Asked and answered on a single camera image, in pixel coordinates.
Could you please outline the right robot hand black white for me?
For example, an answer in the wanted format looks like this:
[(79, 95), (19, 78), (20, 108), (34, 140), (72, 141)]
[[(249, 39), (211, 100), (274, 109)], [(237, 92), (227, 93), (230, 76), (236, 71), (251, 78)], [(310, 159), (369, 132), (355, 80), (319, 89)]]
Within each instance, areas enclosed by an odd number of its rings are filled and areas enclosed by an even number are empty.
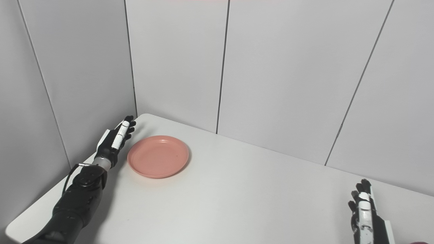
[(392, 225), (378, 215), (372, 184), (361, 179), (351, 192), (348, 206), (352, 212), (351, 228), (355, 244), (394, 244)]

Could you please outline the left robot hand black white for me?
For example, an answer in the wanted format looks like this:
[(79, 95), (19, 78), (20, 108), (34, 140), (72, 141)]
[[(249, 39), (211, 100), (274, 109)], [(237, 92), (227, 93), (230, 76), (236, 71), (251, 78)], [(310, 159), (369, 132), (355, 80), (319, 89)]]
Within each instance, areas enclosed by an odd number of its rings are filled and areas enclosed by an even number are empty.
[(115, 129), (107, 130), (97, 146), (94, 163), (108, 171), (118, 162), (118, 154), (135, 131), (134, 116), (126, 116)]

